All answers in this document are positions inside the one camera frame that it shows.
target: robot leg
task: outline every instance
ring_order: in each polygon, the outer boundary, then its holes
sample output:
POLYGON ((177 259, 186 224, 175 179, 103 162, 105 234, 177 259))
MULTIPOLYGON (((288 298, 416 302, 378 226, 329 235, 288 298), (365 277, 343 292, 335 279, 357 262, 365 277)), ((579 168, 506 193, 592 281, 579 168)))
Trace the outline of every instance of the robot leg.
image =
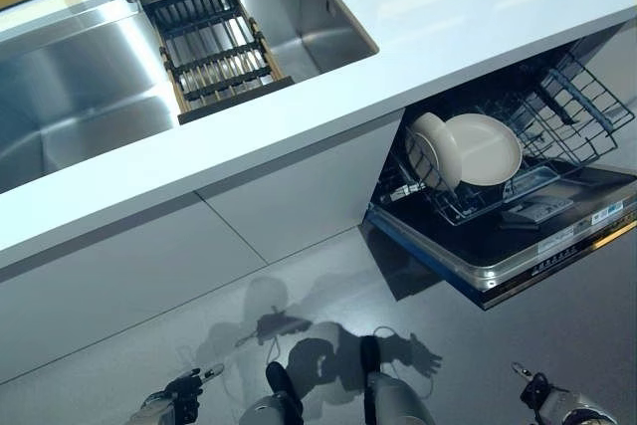
POLYGON ((371 372, 367 386, 373 395, 376 425, 435 425, 416 392, 402 380, 371 372))
POLYGON ((246 410, 239 425, 303 425, 303 404, 286 370, 278 362, 271 362, 266 378, 274 394, 246 410))

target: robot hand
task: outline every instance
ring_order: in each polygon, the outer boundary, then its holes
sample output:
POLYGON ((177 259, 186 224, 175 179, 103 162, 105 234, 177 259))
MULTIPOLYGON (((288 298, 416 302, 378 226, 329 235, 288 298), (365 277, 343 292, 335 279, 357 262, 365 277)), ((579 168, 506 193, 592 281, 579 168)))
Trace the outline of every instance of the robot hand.
POLYGON ((528 382, 520 400, 533 411, 537 425, 617 425, 608 412, 581 393, 556 387, 543 373, 533 375, 517 362, 512 368, 528 382))
POLYGON ((186 425, 194 423, 199 413, 197 397, 203 393, 201 386, 223 372, 223 364, 206 370, 194 368, 177 377, 160 392, 152 393, 132 415, 126 425, 186 425))

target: sink basin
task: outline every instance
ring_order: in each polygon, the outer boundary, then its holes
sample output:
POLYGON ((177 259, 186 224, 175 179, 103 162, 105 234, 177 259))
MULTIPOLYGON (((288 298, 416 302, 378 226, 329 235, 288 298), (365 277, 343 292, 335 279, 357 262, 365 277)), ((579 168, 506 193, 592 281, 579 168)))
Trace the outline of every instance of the sink basin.
MULTIPOLYGON (((242 0, 296 83, 377 50, 340 0, 242 0)), ((0 193, 179 127, 137 3, 105 2, 0 44, 0 193)))

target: white cabinet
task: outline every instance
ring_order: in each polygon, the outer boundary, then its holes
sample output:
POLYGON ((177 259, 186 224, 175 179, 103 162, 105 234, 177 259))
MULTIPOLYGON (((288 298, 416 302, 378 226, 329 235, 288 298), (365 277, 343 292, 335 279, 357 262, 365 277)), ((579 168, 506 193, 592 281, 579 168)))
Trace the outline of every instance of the white cabinet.
POLYGON ((402 111, 199 191, 268 263, 360 224, 402 111))
POLYGON ((16 263, 0 278, 0 382, 262 266, 193 193, 16 263))

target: dishwasher rack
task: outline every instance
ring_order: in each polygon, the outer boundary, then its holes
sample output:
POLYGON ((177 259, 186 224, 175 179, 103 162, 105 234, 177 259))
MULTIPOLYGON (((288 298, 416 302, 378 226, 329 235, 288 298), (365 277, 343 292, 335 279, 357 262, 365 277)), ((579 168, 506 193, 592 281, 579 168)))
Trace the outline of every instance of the dishwasher rack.
POLYGON ((388 204, 418 193, 452 225, 516 201, 579 170, 616 149, 613 133, 635 115, 570 52, 543 55, 502 69, 428 99, 406 115, 379 178, 374 197, 388 204), (462 113, 490 115, 518 137, 523 161, 518 173, 501 185, 443 184, 409 129, 425 111, 443 119, 462 113), (419 177, 409 158, 418 163, 419 177))
POLYGON ((241 0, 140 0, 160 42, 181 124, 293 83, 241 0))

